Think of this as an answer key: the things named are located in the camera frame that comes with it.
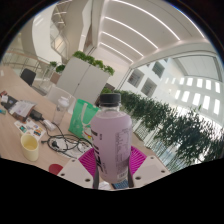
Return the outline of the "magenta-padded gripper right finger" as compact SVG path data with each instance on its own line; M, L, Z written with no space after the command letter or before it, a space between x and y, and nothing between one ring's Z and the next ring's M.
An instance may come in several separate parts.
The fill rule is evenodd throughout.
M153 155L146 156L135 147L131 147L129 158L128 185L140 188L170 174L170 171Z

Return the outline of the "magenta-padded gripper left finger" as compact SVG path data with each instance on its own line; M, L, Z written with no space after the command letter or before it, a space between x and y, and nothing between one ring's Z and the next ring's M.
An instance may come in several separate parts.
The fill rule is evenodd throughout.
M99 173L94 156L94 149L89 149L78 159L70 159L58 173L64 178L84 188L99 187Z

